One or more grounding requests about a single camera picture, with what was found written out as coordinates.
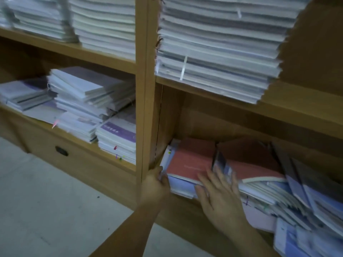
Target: shelf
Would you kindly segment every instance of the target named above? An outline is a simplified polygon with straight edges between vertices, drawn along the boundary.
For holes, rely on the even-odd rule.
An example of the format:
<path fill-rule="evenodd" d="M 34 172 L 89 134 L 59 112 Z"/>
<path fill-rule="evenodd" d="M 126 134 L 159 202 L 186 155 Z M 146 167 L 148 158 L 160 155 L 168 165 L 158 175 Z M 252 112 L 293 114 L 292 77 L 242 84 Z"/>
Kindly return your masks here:
<path fill-rule="evenodd" d="M 41 49 L 53 51 L 76 59 L 110 67 L 112 69 L 117 69 L 126 73 L 136 73 L 136 64 L 134 61 L 119 58 L 107 53 L 84 49 L 79 43 L 75 44 L 58 42 L 27 34 L 21 31 L 8 30 L 3 28 L 0 28 L 0 37 L 39 47 Z"/>
<path fill-rule="evenodd" d="M 87 150 L 89 153 L 91 153 L 97 157 L 100 157 L 101 159 L 109 162 L 110 164 L 113 164 L 113 165 L 133 174 L 133 175 L 135 175 L 135 173 L 136 173 L 136 166 L 135 165 L 133 165 L 127 161 L 124 161 L 124 160 L 116 159 L 115 156 L 113 156 L 113 155 L 111 155 L 105 151 L 102 151 L 98 147 L 97 143 L 90 144 L 90 143 L 84 142 L 84 141 L 74 137 L 73 135 L 63 131 L 62 129 L 59 129 L 58 127 L 55 127 L 54 129 L 52 129 L 51 124 L 48 124 L 48 123 L 45 123 L 42 121 L 38 121 L 36 119 L 22 115 L 20 112 L 17 112 L 17 111 L 15 111 L 15 110 L 13 110 L 13 109 L 5 106 L 5 105 L 0 104 L 0 109 L 3 109 L 3 110 L 10 112 L 12 114 L 16 114 L 17 116 L 24 118 L 25 120 L 27 120 L 30 123 L 40 127 L 41 129 L 47 130 L 50 133 L 53 133 L 54 135 L 58 136 L 59 138 L 65 139 L 69 142 L 72 142 L 73 144 L 81 147 L 82 149 Z"/>
<path fill-rule="evenodd" d="M 156 82 L 343 139 L 343 97 L 338 95 L 277 81 L 270 85 L 262 100 L 254 105 L 162 77 L 157 77 Z"/>

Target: red book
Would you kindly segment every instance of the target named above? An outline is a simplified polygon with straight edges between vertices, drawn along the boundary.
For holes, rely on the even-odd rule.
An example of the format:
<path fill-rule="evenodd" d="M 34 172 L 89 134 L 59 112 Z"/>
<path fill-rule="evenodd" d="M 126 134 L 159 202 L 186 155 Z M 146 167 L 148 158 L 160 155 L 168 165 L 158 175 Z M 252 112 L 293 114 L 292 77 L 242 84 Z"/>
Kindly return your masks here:
<path fill-rule="evenodd" d="M 215 143 L 209 140 L 193 138 L 183 139 L 172 158 L 167 174 L 196 184 L 199 181 L 198 173 L 206 176 L 206 169 L 211 169 Z"/>
<path fill-rule="evenodd" d="M 236 172 L 237 179 L 246 182 L 286 182 L 281 167 L 261 142 L 244 137 L 217 145 L 226 164 Z"/>

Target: finger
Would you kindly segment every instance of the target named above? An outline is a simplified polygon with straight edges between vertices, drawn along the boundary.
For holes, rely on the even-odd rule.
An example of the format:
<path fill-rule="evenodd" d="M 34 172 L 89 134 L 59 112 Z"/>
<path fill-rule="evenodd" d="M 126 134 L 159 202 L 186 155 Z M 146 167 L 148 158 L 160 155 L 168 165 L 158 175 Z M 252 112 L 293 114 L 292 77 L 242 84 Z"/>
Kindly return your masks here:
<path fill-rule="evenodd" d="M 223 186 L 221 184 L 221 182 L 219 181 L 218 177 L 216 174 L 214 174 L 210 169 L 206 170 L 207 172 L 207 176 L 209 178 L 209 180 L 212 182 L 212 184 L 217 188 L 217 189 L 222 189 Z"/>
<path fill-rule="evenodd" d="M 149 170 L 148 174 L 158 178 L 160 176 L 160 173 L 161 173 L 162 170 L 163 170 L 163 167 L 162 166 L 158 166 L 158 167 L 154 168 L 153 170 Z"/>
<path fill-rule="evenodd" d="M 162 176 L 161 183 L 163 184 L 163 186 L 170 188 L 169 179 L 167 175 Z"/>
<path fill-rule="evenodd" d="M 210 200 L 206 194 L 206 191 L 202 186 L 196 185 L 195 186 L 195 192 L 197 193 L 198 199 L 200 201 L 202 210 L 204 211 L 205 215 L 210 214 L 210 212 L 213 210 Z"/>
<path fill-rule="evenodd" d="M 230 184 L 227 182 L 226 176 L 223 174 L 222 170 L 217 165 L 215 165 L 214 171 L 216 172 L 218 179 L 221 182 L 221 184 L 223 185 L 223 187 L 225 187 L 226 190 L 231 191 Z"/>
<path fill-rule="evenodd" d="M 208 180 L 207 177 L 204 177 L 203 175 L 198 174 L 198 178 L 203 183 L 204 187 L 207 189 L 210 195 L 213 195 L 217 191 L 217 189 L 214 187 L 211 181 Z"/>
<path fill-rule="evenodd" d="M 231 189 L 234 192 L 234 194 L 238 198 L 240 198 L 238 181 L 237 181 L 237 174 L 234 171 L 231 173 Z"/>

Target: white floor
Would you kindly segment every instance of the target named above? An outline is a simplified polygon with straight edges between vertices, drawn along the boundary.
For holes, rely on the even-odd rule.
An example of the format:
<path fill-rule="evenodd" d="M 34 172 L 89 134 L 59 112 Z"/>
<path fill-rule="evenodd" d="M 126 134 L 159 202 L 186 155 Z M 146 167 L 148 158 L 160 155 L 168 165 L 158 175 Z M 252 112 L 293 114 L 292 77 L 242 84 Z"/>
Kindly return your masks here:
<path fill-rule="evenodd" d="M 131 212 L 0 138 L 1 257 L 87 257 Z M 154 225 L 144 256 L 212 255 Z"/>

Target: drawer handle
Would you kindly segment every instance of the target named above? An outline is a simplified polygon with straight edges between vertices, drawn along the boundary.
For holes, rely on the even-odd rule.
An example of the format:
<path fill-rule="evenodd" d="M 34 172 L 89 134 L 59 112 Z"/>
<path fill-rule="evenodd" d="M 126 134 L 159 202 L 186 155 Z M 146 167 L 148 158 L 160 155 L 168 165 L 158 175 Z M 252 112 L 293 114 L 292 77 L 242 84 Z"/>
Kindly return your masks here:
<path fill-rule="evenodd" d="M 66 150 L 63 150 L 61 147 L 55 146 L 55 149 L 58 153 L 61 153 L 63 156 L 69 155 L 69 153 Z"/>

